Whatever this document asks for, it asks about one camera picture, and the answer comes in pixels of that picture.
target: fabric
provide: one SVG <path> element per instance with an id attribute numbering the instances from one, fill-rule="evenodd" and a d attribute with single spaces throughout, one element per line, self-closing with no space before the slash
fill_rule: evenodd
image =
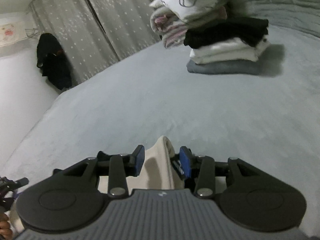
<path id="1" fill-rule="evenodd" d="M 187 29 L 190 27 L 201 26 L 212 19 L 226 19 L 227 13 L 222 6 L 218 10 L 211 12 L 204 18 L 185 24 L 169 8 L 162 6 L 156 9 L 150 18 L 152 30 L 162 36 L 162 42 L 166 49 L 183 44 Z"/>
<path id="2" fill-rule="evenodd" d="M 268 20 L 239 17 L 226 20 L 216 19 L 186 33 L 185 46 L 198 49 L 219 41 L 241 38 L 251 47 L 257 46 L 264 35 L 268 34 Z"/>
<path id="3" fill-rule="evenodd" d="M 300 190 L 301 229 L 320 236 L 320 38 L 270 26 L 261 76 L 195 75 L 190 48 L 157 43 L 62 93 L 0 167 L 34 184 L 102 150 L 166 135 L 176 152 L 239 157 Z"/>
<path id="4" fill-rule="evenodd" d="M 243 49 L 235 49 L 227 52 L 222 52 L 215 54 L 209 53 L 202 57 L 194 56 L 193 51 L 190 53 L 190 58 L 197 64 L 206 64 L 216 61 L 225 61 L 225 60 L 236 60 L 236 59 L 245 59 L 251 61 L 258 61 L 260 55 L 269 47 L 270 43 L 267 39 L 260 41 L 255 48 L 247 45 Z"/>
<path id="5" fill-rule="evenodd" d="M 261 68 L 258 62 L 250 60 L 227 60 L 208 64 L 196 64 L 190 60 L 187 64 L 189 73 L 219 75 L 219 74 L 248 74 L 259 75 Z"/>
<path id="6" fill-rule="evenodd" d="M 152 0 L 90 0 L 120 60 L 160 41 L 150 28 Z"/>
<path id="7" fill-rule="evenodd" d="M 207 15 L 202 16 L 199 19 L 186 23 L 186 26 L 188 27 L 188 29 L 197 28 L 215 19 L 227 19 L 227 12 L 224 6 L 221 6 L 219 9 L 214 10 L 208 13 Z"/>
<path id="8" fill-rule="evenodd" d="M 162 43 L 166 49 L 171 49 L 173 47 L 179 46 L 183 44 L 183 41 L 187 32 L 186 26 L 180 26 L 172 31 L 164 34 L 162 36 Z"/>
<path id="9" fill-rule="evenodd" d="M 0 47 L 13 44 L 27 38 L 24 22 L 0 25 Z"/>
<path id="10" fill-rule="evenodd" d="M 145 161 L 138 177 L 127 177 L 129 194 L 137 189 L 183 189 L 184 183 L 171 166 L 170 158 L 175 150 L 170 140 L 161 136 L 150 149 L 145 151 Z M 108 192 L 108 176 L 101 176 L 98 190 Z M 10 210 L 10 222 L 18 233 L 24 230 L 16 210 L 16 202 Z"/>
<path id="11" fill-rule="evenodd" d="M 57 55 L 61 50 L 63 50 L 63 48 L 55 36 L 51 33 L 41 34 L 37 45 L 37 67 L 42 66 L 43 60 L 48 54 Z"/>
<path id="12" fill-rule="evenodd" d="M 228 0 L 154 0 L 152 8 L 166 6 L 185 23 L 201 18 L 202 16 L 225 5 Z"/>
<path id="13" fill-rule="evenodd" d="M 230 9 L 235 16 L 266 18 L 320 37 L 320 0 L 231 0 Z"/>
<path id="14" fill-rule="evenodd" d="M 72 87 L 70 63 L 64 53 L 60 55 L 48 54 L 43 61 L 42 76 L 59 90 Z"/>
<path id="15" fill-rule="evenodd" d="M 119 61 L 85 0 L 34 0 L 29 8 L 39 31 L 52 33 L 62 45 L 74 85 Z"/>
<path id="16" fill-rule="evenodd" d="M 192 49 L 190 57 L 205 57 L 208 55 L 216 55 L 225 53 L 237 49 L 250 48 L 250 46 L 244 43 L 240 38 L 233 38 L 226 41 L 220 41 L 208 46 L 200 47 L 199 49 Z"/>
<path id="17" fill-rule="evenodd" d="M 150 18 L 151 29 L 154 33 L 163 35 L 177 27 L 185 26 L 173 11 L 165 6 L 156 9 Z"/>

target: bed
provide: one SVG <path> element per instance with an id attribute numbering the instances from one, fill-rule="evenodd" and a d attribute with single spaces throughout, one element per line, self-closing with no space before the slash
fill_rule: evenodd
<path id="1" fill-rule="evenodd" d="M 260 76 L 191 74 L 190 48 L 160 43 L 109 67 L 61 94 L 1 173 L 32 185 L 165 135 L 176 152 L 239 157 L 293 185 L 308 203 L 301 229 L 320 236 L 320 38 L 284 26 L 269 27 Z"/>

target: metal pivot screw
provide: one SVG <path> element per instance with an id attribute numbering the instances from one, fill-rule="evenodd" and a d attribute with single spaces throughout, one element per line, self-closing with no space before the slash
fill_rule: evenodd
<path id="1" fill-rule="evenodd" d="M 125 193 L 125 189 L 122 187 L 114 187 L 110 190 L 110 193 L 113 196 L 121 196 Z"/>
<path id="2" fill-rule="evenodd" d="M 213 191 L 209 188 L 200 188 L 197 190 L 197 194 L 200 197 L 209 197 L 213 194 Z"/>

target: white cloth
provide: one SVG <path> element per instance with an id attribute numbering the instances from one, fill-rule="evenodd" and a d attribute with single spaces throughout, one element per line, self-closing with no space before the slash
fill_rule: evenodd
<path id="1" fill-rule="evenodd" d="M 27 38 L 24 22 L 0 25 L 0 47 L 13 44 Z"/>
<path id="2" fill-rule="evenodd" d="M 195 19 L 193 21 L 189 21 L 186 23 L 186 26 L 191 29 L 191 28 L 197 28 L 202 25 L 205 25 L 208 22 L 213 21 L 214 19 L 227 19 L 227 12 L 226 8 L 224 6 L 221 6 L 219 9 L 216 9 L 214 11 L 211 11 L 210 13 L 202 16 L 199 19 Z"/>
<path id="3" fill-rule="evenodd" d="M 174 14 L 169 8 L 162 6 L 156 9 L 150 17 L 150 26 L 154 33 L 164 35 L 174 28 L 185 26 L 178 16 Z"/>
<path id="4" fill-rule="evenodd" d="M 132 189 L 182 189 L 184 183 L 171 166 L 170 158 L 175 155 L 170 140 L 161 136 L 155 145 L 145 151 L 145 161 L 138 177 L 127 177 L 129 193 Z M 108 191 L 108 177 L 100 177 L 98 190 Z M 10 222 L 15 233 L 23 231 L 23 225 L 16 211 L 16 203 L 10 211 Z"/>
<path id="5" fill-rule="evenodd" d="M 266 38 L 263 38 L 256 47 L 250 47 L 247 44 L 241 44 L 238 41 L 219 42 L 211 46 L 205 46 L 203 50 L 192 49 L 190 58 L 197 64 L 206 64 L 210 62 L 245 59 L 258 61 L 261 54 L 269 47 L 270 43 Z"/>
<path id="6" fill-rule="evenodd" d="M 154 0 L 150 7 L 165 6 L 172 10 L 183 22 L 187 23 L 218 9 L 228 0 Z"/>
<path id="7" fill-rule="evenodd" d="M 174 47 L 177 47 L 179 45 L 182 45 L 184 42 L 184 39 L 186 38 L 186 32 L 187 32 L 186 26 L 179 26 L 176 29 L 173 29 L 172 31 L 164 34 L 162 36 L 162 43 L 166 49 L 171 49 Z"/>

